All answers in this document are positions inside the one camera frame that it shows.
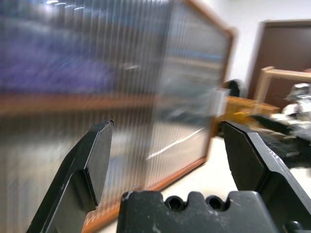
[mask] wooden shelf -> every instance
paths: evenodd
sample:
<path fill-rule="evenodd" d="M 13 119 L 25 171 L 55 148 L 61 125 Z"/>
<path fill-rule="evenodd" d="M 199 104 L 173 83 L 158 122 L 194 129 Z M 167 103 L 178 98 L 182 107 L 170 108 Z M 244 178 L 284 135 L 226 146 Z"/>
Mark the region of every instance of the wooden shelf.
<path fill-rule="evenodd" d="M 156 95 L 0 94 L 0 116 L 152 106 Z"/>

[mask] orange wooden edge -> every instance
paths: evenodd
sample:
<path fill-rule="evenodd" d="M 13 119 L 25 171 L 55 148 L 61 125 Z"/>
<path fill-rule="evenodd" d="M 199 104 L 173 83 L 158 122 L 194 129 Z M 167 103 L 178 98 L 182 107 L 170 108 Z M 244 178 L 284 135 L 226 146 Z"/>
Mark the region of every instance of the orange wooden edge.
<path fill-rule="evenodd" d="M 195 168 L 199 167 L 205 161 L 206 161 L 206 157 L 198 159 L 194 163 L 186 166 L 182 170 L 176 172 L 175 174 L 164 179 L 163 181 L 159 182 L 158 184 L 152 185 L 152 188 L 150 188 L 150 189 L 146 188 L 146 189 L 153 190 L 153 191 L 160 191 L 160 190 L 164 189 L 166 186 L 170 185 L 171 183 L 173 183 L 176 180 L 178 180 L 179 178 L 181 178 L 182 176 L 186 175 L 187 173 L 193 171 Z M 100 230 L 103 226 L 111 223 L 113 220 L 115 220 L 118 217 L 119 208 L 120 208 L 120 203 L 117 203 L 115 205 L 115 207 L 113 207 L 109 211 L 109 213 L 93 220 L 87 226 L 84 226 L 82 232 L 83 233 L 93 233 L 95 231 Z"/>

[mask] brown door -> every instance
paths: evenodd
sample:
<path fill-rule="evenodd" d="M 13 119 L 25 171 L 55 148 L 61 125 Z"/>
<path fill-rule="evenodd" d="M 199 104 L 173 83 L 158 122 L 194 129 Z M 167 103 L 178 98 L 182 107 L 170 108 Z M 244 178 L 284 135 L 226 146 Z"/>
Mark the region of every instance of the brown door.
<path fill-rule="evenodd" d="M 311 67 L 311 22 L 265 23 L 249 86 L 249 99 L 254 98 L 260 70 L 269 66 L 294 71 L 303 71 Z M 289 104 L 284 98 L 294 83 L 300 82 L 272 79 L 265 103 L 280 108 Z"/>

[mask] clear polycarbonate panel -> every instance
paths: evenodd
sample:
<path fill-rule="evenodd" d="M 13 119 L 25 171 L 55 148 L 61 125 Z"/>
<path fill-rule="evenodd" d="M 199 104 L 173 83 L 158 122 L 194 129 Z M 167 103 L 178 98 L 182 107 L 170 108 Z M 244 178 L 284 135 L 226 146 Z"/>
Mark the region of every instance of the clear polycarbonate panel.
<path fill-rule="evenodd" d="M 227 38 L 181 1 L 0 0 L 0 232 L 25 232 L 62 160 L 114 120 L 102 201 L 204 156 Z"/>
<path fill-rule="evenodd" d="M 219 87 L 228 37 L 206 17 L 174 1 L 164 65 L 161 100 L 154 111 L 152 144 L 146 157 L 147 187 L 175 174 L 205 155 L 212 96 Z"/>

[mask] white wall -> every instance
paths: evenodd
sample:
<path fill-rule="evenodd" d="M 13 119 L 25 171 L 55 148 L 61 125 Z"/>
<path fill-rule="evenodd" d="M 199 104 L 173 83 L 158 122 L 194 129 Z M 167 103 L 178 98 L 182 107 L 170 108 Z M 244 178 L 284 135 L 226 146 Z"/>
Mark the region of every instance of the white wall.
<path fill-rule="evenodd" d="M 257 54 L 259 23 L 264 20 L 310 19 L 311 0 L 202 0 L 230 27 L 238 30 L 227 79 L 248 87 Z"/>

